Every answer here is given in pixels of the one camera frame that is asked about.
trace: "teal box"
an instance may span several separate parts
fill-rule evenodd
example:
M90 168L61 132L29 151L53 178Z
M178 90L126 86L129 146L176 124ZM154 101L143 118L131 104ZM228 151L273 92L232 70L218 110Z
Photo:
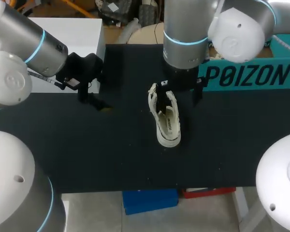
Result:
M278 37L290 45L290 35ZM211 60L200 65L199 76L209 77L204 91L290 88L290 50L274 38L270 48L272 58L256 58L241 64Z

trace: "floor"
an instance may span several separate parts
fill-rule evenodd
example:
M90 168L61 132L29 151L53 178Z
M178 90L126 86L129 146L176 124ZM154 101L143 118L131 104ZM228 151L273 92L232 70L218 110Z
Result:
M125 215L121 192L64 194L66 232L238 232L230 194L180 199L177 207Z

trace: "sneaker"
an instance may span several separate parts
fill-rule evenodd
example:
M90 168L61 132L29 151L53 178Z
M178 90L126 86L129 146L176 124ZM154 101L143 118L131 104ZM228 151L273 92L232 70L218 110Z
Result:
M166 113L157 112L157 84L154 83L148 91L148 105L153 114L157 126L157 139L162 146L175 147L180 142L180 123L177 101L171 91L166 92L166 97L169 100L166 103Z

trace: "silver robot arm segment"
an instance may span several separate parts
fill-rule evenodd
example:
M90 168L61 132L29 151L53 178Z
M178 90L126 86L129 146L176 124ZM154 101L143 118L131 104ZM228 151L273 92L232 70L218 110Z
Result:
M229 61L253 59L274 34L290 34L290 0L167 0L163 57L189 70L205 57L207 38Z
M27 67L51 77L67 56L65 44L0 0L0 109L24 101L31 93Z

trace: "black cloth surface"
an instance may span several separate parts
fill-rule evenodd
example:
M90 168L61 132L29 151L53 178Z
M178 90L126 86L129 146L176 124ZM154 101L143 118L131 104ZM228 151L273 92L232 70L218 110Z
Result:
M108 45L97 112L75 94L33 93L0 111L62 193L255 185L266 149L290 134L290 89L175 93L181 144L162 147L147 91L163 81L160 45Z

